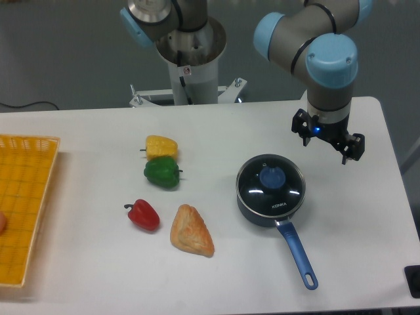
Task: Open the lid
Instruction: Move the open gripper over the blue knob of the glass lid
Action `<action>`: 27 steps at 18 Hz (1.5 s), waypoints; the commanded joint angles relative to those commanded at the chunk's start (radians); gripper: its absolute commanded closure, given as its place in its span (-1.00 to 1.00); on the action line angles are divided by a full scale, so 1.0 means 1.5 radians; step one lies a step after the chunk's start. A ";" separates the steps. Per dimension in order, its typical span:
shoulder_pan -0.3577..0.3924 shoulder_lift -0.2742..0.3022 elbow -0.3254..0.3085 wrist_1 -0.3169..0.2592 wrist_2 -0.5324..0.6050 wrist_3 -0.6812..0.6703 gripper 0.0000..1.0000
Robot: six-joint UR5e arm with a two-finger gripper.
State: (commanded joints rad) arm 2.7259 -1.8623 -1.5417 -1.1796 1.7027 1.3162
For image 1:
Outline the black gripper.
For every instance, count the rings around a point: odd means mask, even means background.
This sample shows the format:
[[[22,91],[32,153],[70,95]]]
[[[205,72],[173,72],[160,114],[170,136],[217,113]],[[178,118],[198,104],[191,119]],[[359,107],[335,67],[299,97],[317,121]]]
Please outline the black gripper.
[[[331,144],[341,153],[341,163],[345,165],[349,160],[359,161],[365,152],[365,136],[359,133],[350,135],[348,120],[348,112],[306,112],[299,109],[293,116],[291,131],[302,138],[304,146],[314,137]]]

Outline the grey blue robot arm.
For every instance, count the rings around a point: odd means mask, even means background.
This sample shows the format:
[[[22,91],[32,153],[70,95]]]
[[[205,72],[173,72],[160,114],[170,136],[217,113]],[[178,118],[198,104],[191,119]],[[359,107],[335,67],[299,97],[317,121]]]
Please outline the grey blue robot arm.
[[[371,12],[371,1],[305,1],[293,16],[271,12],[257,24],[253,45],[267,61],[307,88],[307,108],[291,130],[308,143],[316,137],[359,160],[363,135],[347,130],[358,50],[346,31]],[[223,26],[206,1],[129,1],[120,12],[127,32],[143,47],[155,46],[166,61],[175,104],[218,100],[218,61],[226,48]]]

